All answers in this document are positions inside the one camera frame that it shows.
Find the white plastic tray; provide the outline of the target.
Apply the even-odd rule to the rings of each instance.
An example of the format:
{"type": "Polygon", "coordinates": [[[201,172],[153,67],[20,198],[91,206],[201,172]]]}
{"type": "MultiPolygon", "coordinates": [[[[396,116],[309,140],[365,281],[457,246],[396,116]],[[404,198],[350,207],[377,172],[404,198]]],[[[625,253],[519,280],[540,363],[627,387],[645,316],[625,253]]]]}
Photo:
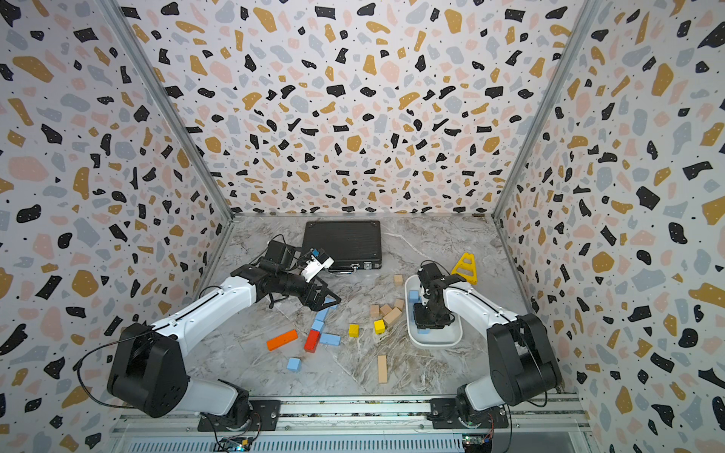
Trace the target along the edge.
{"type": "Polygon", "coordinates": [[[421,285],[417,275],[408,277],[405,281],[405,319],[408,336],[416,347],[419,348],[451,348],[458,345],[463,339],[463,323],[456,318],[452,324],[441,330],[420,330],[413,320],[413,304],[408,301],[408,293],[411,290],[421,291],[421,285]]]}

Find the blue block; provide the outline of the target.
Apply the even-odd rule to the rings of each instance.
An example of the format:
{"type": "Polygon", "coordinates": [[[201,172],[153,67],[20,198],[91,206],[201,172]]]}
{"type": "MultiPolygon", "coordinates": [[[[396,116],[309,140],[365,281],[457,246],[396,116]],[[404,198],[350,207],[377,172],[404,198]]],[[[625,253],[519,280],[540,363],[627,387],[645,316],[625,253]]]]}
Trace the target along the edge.
{"type": "Polygon", "coordinates": [[[324,323],[329,313],[329,309],[324,309],[322,311],[319,311],[315,317],[316,321],[324,323]]]}
{"type": "Polygon", "coordinates": [[[319,343],[321,343],[321,345],[332,345],[333,347],[339,347],[339,345],[341,345],[341,337],[335,334],[322,333],[319,343]]]}

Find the lone blue cube front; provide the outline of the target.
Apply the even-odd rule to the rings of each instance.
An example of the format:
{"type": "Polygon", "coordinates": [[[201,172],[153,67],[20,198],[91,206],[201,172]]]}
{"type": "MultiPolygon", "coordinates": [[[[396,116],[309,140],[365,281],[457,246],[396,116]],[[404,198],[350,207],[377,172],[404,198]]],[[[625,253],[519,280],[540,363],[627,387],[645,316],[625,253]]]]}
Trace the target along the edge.
{"type": "Polygon", "coordinates": [[[300,358],[290,358],[288,360],[287,369],[291,372],[298,373],[301,368],[300,358]]]}

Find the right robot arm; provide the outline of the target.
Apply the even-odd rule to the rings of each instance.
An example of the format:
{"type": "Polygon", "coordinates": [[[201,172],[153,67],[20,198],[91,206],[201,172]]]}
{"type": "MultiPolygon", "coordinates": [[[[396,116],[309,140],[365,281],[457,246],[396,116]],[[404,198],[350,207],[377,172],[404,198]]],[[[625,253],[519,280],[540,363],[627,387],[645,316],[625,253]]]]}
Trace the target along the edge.
{"type": "Polygon", "coordinates": [[[536,315],[500,307],[432,260],[420,264],[405,289],[407,330],[418,347],[455,347],[464,323],[486,340],[488,372],[459,387],[449,405],[432,404],[430,420],[438,426],[494,428],[507,408],[561,385],[547,329],[536,315]]]}

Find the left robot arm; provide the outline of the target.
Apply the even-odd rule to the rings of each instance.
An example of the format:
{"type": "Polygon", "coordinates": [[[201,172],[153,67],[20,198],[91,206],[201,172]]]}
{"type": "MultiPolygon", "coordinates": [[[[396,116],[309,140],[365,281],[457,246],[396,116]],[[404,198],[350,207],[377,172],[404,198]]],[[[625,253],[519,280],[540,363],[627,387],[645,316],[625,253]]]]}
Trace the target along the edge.
{"type": "Polygon", "coordinates": [[[107,391],[120,408],[159,418],[173,411],[199,413],[215,430],[244,430],[253,419],[247,390],[226,382],[194,379],[186,356],[233,315],[274,296],[294,297],[311,311],[338,305],[319,273],[333,258],[322,249],[299,253],[270,241],[260,257],[230,273],[211,292],[177,313],[147,326],[133,323],[113,342],[116,348],[107,391]]]}

